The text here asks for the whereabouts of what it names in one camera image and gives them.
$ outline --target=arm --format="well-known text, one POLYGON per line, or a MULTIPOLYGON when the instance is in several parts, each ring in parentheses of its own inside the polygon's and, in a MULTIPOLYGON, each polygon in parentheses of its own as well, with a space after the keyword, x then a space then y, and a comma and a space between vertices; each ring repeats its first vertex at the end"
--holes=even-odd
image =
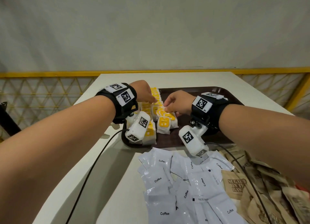
MULTIPOLYGON (((165 110, 189 115, 194 99, 177 91, 165 101, 165 110)), ((310 189, 309 120, 230 104, 220 116, 219 127, 238 146, 310 189)))
MULTIPOLYGON (((137 101, 156 101, 145 81, 130 85, 137 101)), ((32 223, 52 190, 98 141, 114 116, 112 101, 96 96, 1 143, 1 223, 32 223)))

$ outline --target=yellow fence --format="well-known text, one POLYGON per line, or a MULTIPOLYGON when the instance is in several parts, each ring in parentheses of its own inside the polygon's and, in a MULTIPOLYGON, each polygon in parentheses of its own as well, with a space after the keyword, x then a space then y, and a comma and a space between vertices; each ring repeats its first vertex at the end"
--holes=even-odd
MULTIPOLYGON (((21 129, 69 106, 101 73, 231 71, 297 116, 310 118, 310 67, 0 73, 0 102, 21 129)), ((1 132, 0 138, 7 138, 1 132)))

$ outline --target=white table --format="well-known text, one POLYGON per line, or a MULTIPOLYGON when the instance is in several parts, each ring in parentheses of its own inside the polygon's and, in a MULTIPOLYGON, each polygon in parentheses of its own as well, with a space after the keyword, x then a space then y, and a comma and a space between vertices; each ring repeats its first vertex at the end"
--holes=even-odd
MULTIPOLYGON (((146 80, 151 87, 157 88, 219 86, 230 91, 246 106, 291 114, 231 72, 101 74, 76 104, 93 97, 108 84, 136 80, 146 80)), ((110 126, 105 133, 112 136, 118 130, 110 126)), ((107 141, 99 139, 61 180, 41 208, 35 224, 65 223, 85 175, 107 141)), ((137 172, 141 164, 138 152, 126 147, 120 135, 111 141, 84 188, 71 223, 95 223, 101 211, 100 218, 104 223, 148 222, 142 194, 144 185, 137 172)))

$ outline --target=white backdrop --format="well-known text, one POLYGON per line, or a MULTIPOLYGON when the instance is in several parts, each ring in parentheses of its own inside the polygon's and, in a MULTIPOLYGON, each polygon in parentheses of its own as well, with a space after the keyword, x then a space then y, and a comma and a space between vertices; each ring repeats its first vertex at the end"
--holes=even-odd
POLYGON ((308 66, 310 0, 0 0, 0 71, 308 66))

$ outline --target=black cable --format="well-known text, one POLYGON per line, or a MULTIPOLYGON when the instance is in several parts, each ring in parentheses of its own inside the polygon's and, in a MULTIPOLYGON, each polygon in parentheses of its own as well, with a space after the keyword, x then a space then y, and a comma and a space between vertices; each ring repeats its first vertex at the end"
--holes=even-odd
POLYGON ((87 174, 87 176, 86 176, 86 179, 85 179, 85 181, 84 181, 84 183, 83 183, 83 186, 82 186, 82 188, 81 188, 81 190, 80 190, 80 193, 79 193, 79 195, 78 195, 78 198, 76 199, 76 201, 75 201, 75 203, 74 203, 74 206, 73 206, 73 208, 72 208, 72 210, 71 210, 71 213, 70 213, 70 215, 69 215, 69 217, 68 217, 68 219, 67 219, 67 221, 66 221, 66 224, 69 223, 69 221, 70 221, 70 219, 71 219, 71 217, 72 217, 72 214, 73 214, 73 212, 74 212, 74 210, 75 210, 75 207, 76 207, 76 205, 77 205, 77 203, 78 203, 78 201, 79 201, 79 199, 80 199, 80 197, 81 197, 81 194, 82 194, 82 191, 83 191, 83 189, 84 189, 84 187, 85 187, 85 184, 86 184, 86 182, 87 182, 87 180, 88 180, 88 178, 89 178, 89 175, 91 174, 91 171, 92 171, 93 168, 95 167, 95 164, 97 163, 97 161, 98 161, 99 157, 101 156, 102 152, 103 152, 104 149, 107 147, 107 145, 110 143, 110 141, 114 138, 114 136, 117 135, 118 133, 122 132, 122 131, 127 131, 127 130, 120 130, 120 131, 116 132, 116 133, 110 138, 110 140, 107 142, 107 144, 104 146, 104 148, 102 149, 102 151, 99 153, 98 157, 96 158, 95 162, 93 163, 91 169, 89 170, 89 172, 88 172, 88 174, 87 174))
POLYGON ((254 189, 254 191, 255 191, 255 194, 257 195, 257 197, 258 197, 258 199, 259 199, 259 202, 260 202, 260 204, 262 205, 262 208, 263 208, 263 210, 264 210, 264 212, 265 212, 265 214, 266 214, 266 217, 267 217, 267 219, 268 219, 268 222, 269 222, 270 224, 272 224, 271 219, 270 219, 270 217, 269 217, 269 214, 268 214, 268 212, 267 212, 267 210, 266 210, 266 208, 265 208, 265 206, 264 206, 264 204, 263 204, 263 202, 262 202, 262 200, 261 200, 261 198, 260 198, 260 196, 259 196, 259 194, 258 194, 256 188, 254 187, 254 184, 252 183, 252 181, 251 181, 251 179, 250 179, 248 173, 246 172, 246 170, 241 166, 241 164, 238 162, 238 160, 237 160, 225 147, 223 147, 223 146, 220 145, 220 144, 213 143, 213 142, 207 142, 207 143, 205 143, 205 145, 208 144, 208 143, 215 144, 215 145, 219 146, 220 148, 224 149, 224 150, 237 162, 237 164, 240 166, 240 168, 242 169, 242 171, 244 172, 244 174, 246 175, 246 177, 249 179, 249 182, 251 183, 251 186, 253 187, 253 189, 254 189))

